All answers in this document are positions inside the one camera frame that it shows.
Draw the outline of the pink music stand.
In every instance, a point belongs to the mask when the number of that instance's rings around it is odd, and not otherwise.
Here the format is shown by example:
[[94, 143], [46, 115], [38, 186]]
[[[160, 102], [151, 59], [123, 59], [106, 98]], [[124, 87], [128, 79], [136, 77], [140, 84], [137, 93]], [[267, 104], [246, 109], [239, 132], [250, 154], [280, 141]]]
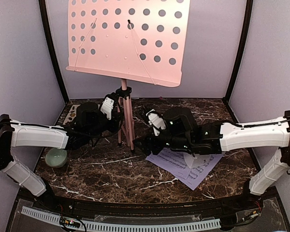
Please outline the pink music stand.
[[68, 66], [90, 73], [177, 87], [187, 35], [188, 0], [71, 0]]

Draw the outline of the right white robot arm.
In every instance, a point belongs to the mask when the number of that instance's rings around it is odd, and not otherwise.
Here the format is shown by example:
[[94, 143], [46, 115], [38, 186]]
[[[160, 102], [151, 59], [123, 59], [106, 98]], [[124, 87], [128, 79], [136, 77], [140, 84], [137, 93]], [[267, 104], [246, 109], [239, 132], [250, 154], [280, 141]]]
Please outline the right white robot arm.
[[155, 110], [145, 113], [153, 128], [137, 138], [134, 145], [146, 155], [157, 155], [164, 148], [183, 152], [189, 168], [204, 163], [206, 156], [241, 148], [275, 146], [271, 160], [249, 181], [246, 192], [237, 198], [237, 206], [247, 210], [290, 169], [290, 111], [275, 119], [237, 124], [218, 121], [198, 125], [186, 107], [173, 107], [160, 115]]

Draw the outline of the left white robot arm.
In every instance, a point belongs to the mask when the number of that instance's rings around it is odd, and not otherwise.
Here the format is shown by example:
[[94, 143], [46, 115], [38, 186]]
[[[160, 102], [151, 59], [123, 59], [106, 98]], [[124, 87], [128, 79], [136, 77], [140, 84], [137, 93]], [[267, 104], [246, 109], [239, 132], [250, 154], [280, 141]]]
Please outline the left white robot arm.
[[122, 126], [123, 114], [119, 110], [104, 113], [101, 109], [78, 112], [73, 123], [68, 126], [46, 126], [22, 123], [0, 116], [0, 171], [8, 175], [18, 185], [26, 188], [48, 211], [58, 207], [58, 199], [46, 181], [11, 154], [18, 146], [50, 147], [61, 150], [77, 150], [93, 139], [104, 138], [109, 131], [117, 134]]

